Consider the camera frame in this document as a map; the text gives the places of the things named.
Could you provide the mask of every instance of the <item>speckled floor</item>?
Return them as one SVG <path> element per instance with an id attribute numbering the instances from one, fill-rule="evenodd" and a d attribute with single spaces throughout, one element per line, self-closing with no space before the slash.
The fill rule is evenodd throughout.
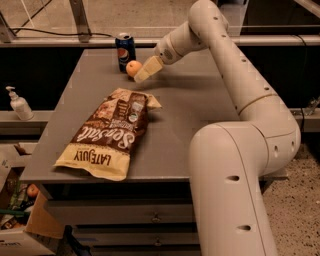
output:
<path id="1" fill-rule="evenodd" d="M 34 13 L 44 2 L 48 1 L 25 0 L 30 13 Z M 89 23 L 94 32 L 116 34 L 130 28 L 135 37 L 164 35 L 185 20 L 187 9 L 193 2 L 193 0 L 160 2 L 96 0 L 89 4 L 88 0 L 84 1 Z M 21 26 L 27 20 L 21 3 L 18 0 L 0 0 L 0 10 L 8 18 L 11 26 Z M 33 18 L 33 23 L 39 29 L 74 32 L 74 22 L 70 14 L 69 1 L 53 0 L 45 10 Z M 274 181 L 264 193 L 264 202 L 279 256 L 320 256 L 319 160 L 320 136 L 306 134 L 295 159 L 286 167 L 288 178 Z M 72 254 L 70 248 L 62 243 L 57 255 Z"/>

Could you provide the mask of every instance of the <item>drawer knob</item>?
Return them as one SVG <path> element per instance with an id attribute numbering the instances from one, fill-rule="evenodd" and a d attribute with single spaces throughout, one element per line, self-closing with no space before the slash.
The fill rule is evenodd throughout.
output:
<path id="1" fill-rule="evenodd" d="M 157 241 L 154 243 L 154 246 L 157 246 L 157 247 L 162 246 L 162 243 L 160 242 L 159 238 L 157 238 Z"/>
<path id="2" fill-rule="evenodd" d="M 158 213 L 155 213 L 154 216 L 151 218 L 152 223 L 160 223 L 161 218 L 159 218 Z"/>

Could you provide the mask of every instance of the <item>blue can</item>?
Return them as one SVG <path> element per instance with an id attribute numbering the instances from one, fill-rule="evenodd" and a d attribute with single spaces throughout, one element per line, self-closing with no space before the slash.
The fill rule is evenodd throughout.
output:
<path id="1" fill-rule="evenodd" d="M 128 62 L 136 60 L 136 49 L 133 37 L 128 33 L 120 33 L 116 37 L 116 47 L 118 52 L 119 69 L 121 72 L 127 72 Z"/>

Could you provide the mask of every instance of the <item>brown chip bag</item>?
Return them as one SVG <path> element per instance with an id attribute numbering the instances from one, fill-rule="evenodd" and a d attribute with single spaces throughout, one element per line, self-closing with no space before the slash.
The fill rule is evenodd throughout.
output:
<path id="1" fill-rule="evenodd" d="M 130 152 L 147 130 L 148 110 L 160 107 L 153 95 L 115 90 L 78 130 L 55 166 L 85 169 L 114 181 L 125 179 Z"/>

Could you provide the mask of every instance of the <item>pump dispenser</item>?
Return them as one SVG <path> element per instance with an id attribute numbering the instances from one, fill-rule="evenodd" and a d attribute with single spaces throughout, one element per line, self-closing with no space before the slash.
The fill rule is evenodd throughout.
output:
<path id="1" fill-rule="evenodd" d="M 31 119 L 34 114 L 29 107 L 28 102 L 24 98 L 19 97 L 14 91 L 12 91 L 15 89 L 15 87 L 7 86 L 6 89 L 9 91 L 9 96 L 11 98 L 10 105 L 12 109 L 17 113 L 18 117 L 21 120 Z"/>

